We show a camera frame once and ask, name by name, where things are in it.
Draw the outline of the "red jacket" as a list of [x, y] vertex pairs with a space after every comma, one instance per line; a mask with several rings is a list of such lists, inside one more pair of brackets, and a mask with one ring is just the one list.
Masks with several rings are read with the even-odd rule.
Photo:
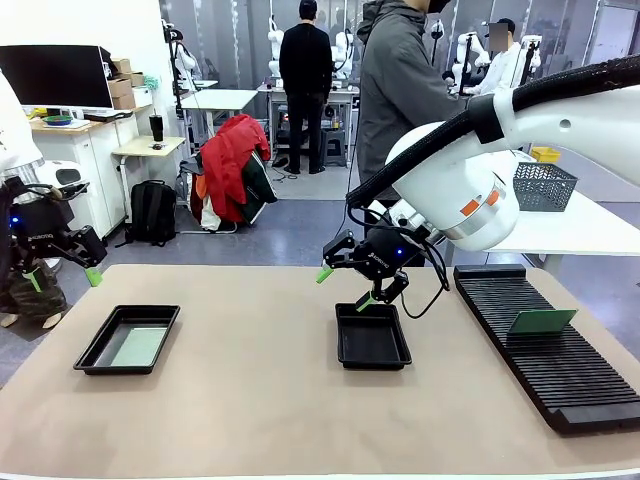
[[264, 129], [247, 114], [227, 120], [200, 149], [203, 174], [196, 181], [196, 193], [201, 200], [209, 198], [221, 220], [244, 221], [240, 206], [247, 203], [247, 194], [242, 173], [254, 152], [262, 165], [271, 159]]

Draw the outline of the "green circuit board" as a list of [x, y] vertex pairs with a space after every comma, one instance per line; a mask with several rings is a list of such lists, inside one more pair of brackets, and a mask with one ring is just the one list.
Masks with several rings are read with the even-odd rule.
[[110, 366], [150, 366], [154, 362], [165, 333], [166, 329], [161, 327], [131, 329], [116, 350]]
[[560, 334], [578, 313], [577, 309], [528, 310], [519, 312], [512, 322], [509, 335]]

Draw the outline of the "grey step stool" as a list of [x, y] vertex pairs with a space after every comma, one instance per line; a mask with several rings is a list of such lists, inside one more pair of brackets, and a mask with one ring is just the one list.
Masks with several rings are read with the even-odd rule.
[[347, 166], [346, 135], [343, 129], [322, 129], [320, 159], [324, 166]]

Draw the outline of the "metal workbench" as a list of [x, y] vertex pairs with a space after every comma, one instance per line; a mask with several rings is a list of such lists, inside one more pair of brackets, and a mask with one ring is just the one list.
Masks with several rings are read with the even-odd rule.
[[[285, 104], [286, 103], [286, 94], [284, 90], [280, 87], [276, 87], [275, 85], [271, 85], [269, 83], [261, 83], [256, 91], [258, 93], [263, 93], [267, 96], [267, 105], [268, 105], [268, 138], [269, 138], [269, 146], [272, 153], [272, 158], [275, 158], [277, 154], [278, 147], [280, 144], [276, 141], [277, 134], [277, 104]], [[354, 111], [356, 108], [354, 107], [354, 101], [358, 99], [360, 96], [359, 88], [355, 86], [349, 86], [346, 88], [338, 88], [333, 89], [329, 95], [329, 104], [332, 106], [343, 107], [345, 110], [345, 120], [344, 120], [344, 129], [346, 134], [346, 166], [350, 167], [352, 164], [352, 155], [355, 152], [355, 130], [356, 123], [355, 120], [356, 115]]]

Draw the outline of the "black computer monitor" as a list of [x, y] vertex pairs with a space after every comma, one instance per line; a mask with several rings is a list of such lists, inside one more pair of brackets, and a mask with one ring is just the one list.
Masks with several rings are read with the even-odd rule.
[[113, 107], [98, 46], [0, 46], [0, 71], [25, 106]]

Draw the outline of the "black ESD tray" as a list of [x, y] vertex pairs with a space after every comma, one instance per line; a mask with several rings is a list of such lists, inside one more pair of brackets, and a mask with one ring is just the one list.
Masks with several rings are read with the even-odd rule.
[[412, 363], [397, 309], [376, 304], [361, 312], [355, 304], [335, 305], [337, 358], [344, 369], [399, 371]]
[[[73, 369], [86, 375], [148, 375], [162, 352], [180, 312], [178, 305], [118, 305], [98, 329]], [[110, 366], [127, 333], [136, 327], [166, 329], [164, 339], [150, 366]]]

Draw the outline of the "small wooden side table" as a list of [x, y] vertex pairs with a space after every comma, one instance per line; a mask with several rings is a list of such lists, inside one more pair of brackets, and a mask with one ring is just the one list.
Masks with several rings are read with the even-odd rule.
[[137, 136], [124, 145], [117, 147], [112, 154], [119, 158], [117, 170], [120, 173], [124, 195], [125, 222], [130, 223], [132, 217], [130, 188], [127, 178], [126, 163], [133, 157], [167, 157], [178, 150], [186, 142], [185, 137], [165, 137], [162, 142], [155, 141], [152, 136]]

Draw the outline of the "person in black clothes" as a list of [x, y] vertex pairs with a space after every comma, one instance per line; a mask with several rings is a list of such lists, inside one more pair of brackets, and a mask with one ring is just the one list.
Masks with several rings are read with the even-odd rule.
[[279, 68], [287, 96], [290, 123], [289, 162], [284, 170], [300, 173], [303, 125], [309, 132], [309, 172], [324, 171], [320, 159], [321, 118], [332, 82], [332, 51], [329, 36], [314, 25], [316, 0], [300, 0], [300, 22], [285, 31]]

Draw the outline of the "black slotted board rack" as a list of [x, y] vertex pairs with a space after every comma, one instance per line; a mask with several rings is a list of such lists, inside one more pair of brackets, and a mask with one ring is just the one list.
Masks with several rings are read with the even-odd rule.
[[555, 335], [509, 335], [516, 315], [560, 310], [521, 265], [457, 266], [456, 289], [546, 423], [561, 435], [640, 431], [640, 390], [570, 324]]

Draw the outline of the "white cabinet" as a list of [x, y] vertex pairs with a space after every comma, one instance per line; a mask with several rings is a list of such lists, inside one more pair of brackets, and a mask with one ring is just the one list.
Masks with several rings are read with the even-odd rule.
[[128, 118], [91, 122], [75, 129], [48, 128], [40, 119], [30, 121], [33, 139], [44, 159], [75, 162], [90, 182], [88, 193], [71, 202], [73, 229], [91, 225], [104, 239], [125, 220], [120, 160], [112, 152], [149, 131], [138, 122], [146, 120], [150, 113], [149, 106], [138, 107]]

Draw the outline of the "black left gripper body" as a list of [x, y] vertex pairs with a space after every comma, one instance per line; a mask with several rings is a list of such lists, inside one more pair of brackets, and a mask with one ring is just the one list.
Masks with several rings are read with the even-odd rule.
[[21, 270], [32, 270], [37, 259], [70, 259], [68, 223], [73, 212], [65, 201], [40, 198], [10, 208], [10, 230], [15, 237], [13, 256]]

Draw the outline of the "black laptop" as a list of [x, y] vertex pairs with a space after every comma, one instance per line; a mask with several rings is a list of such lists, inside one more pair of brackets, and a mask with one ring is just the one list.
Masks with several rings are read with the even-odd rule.
[[92, 122], [108, 123], [120, 119], [129, 118], [134, 114], [133, 110], [108, 110], [108, 111], [89, 111], [84, 110], [83, 116], [85, 120]]

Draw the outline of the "black backpack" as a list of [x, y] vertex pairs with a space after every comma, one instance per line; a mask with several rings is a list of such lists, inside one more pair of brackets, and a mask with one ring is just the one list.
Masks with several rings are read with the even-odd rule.
[[131, 222], [125, 227], [120, 248], [134, 242], [164, 247], [176, 236], [175, 191], [162, 180], [146, 180], [132, 187]]

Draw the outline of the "person in camouflage trousers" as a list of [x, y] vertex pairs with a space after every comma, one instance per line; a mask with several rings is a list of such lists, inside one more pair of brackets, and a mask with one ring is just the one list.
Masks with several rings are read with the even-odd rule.
[[8, 328], [18, 320], [32, 320], [49, 329], [61, 321], [68, 309], [64, 292], [48, 263], [38, 260], [45, 286], [37, 292], [30, 280], [12, 270], [0, 289], [0, 326]]

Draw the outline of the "dark green jacket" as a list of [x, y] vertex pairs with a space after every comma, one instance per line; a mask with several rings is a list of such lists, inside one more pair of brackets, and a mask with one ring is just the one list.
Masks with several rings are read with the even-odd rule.
[[249, 156], [241, 175], [246, 202], [239, 209], [244, 221], [253, 225], [264, 208], [275, 203], [278, 198], [257, 150]]

